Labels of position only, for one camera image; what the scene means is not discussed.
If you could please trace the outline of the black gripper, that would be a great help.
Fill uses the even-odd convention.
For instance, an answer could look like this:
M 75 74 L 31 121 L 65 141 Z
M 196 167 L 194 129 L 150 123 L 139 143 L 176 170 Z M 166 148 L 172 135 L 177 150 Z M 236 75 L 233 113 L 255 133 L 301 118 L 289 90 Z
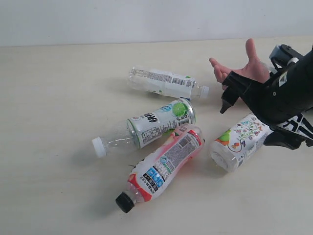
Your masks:
M 284 65 L 277 56 L 271 57 L 274 65 L 281 68 L 265 83 L 231 71 L 223 85 L 220 113 L 233 107 L 239 98 L 264 123 L 278 125 L 313 107 L 313 51 L 298 57 L 289 53 L 289 61 Z M 279 146 L 298 149 L 305 140 L 292 132 L 270 127 L 272 131 L 264 140 L 265 146 Z

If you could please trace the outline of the person's bare open hand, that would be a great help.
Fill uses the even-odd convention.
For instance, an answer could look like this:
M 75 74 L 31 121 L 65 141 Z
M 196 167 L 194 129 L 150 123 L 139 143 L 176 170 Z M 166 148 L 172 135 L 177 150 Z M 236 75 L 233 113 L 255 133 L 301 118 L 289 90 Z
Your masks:
M 254 39 L 247 39 L 245 47 L 248 63 L 241 69 L 228 68 L 219 63 L 215 58 L 209 58 L 209 62 L 213 67 L 214 75 L 218 83 L 222 84 L 231 71 L 260 83 L 265 83 L 269 79 L 268 68 L 261 62 L 257 55 Z

